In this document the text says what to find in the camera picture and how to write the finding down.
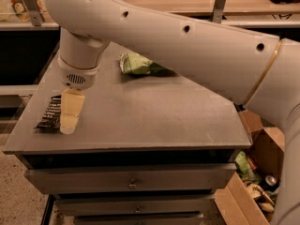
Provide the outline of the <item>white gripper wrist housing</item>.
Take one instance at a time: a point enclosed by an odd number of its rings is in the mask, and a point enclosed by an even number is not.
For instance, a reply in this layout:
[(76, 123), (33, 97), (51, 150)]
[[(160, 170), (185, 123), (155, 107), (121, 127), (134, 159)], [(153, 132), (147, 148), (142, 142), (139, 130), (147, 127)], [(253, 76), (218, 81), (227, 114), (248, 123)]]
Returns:
[(98, 76), (98, 67), (80, 69), (72, 67), (61, 58), (58, 59), (58, 65), (61, 83), (72, 88), (62, 92), (60, 114), (60, 131), (70, 135), (78, 124), (85, 100), (85, 95), (79, 90), (86, 90), (94, 85)]

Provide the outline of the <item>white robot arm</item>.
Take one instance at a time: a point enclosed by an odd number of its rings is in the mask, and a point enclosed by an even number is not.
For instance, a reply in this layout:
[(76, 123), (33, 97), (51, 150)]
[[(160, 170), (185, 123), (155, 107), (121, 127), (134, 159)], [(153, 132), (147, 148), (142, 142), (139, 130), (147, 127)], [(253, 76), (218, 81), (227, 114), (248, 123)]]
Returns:
[(45, 0), (61, 26), (63, 73), (90, 87), (111, 42), (258, 114), (285, 135), (272, 225), (300, 223), (300, 43), (133, 6), (123, 0)]

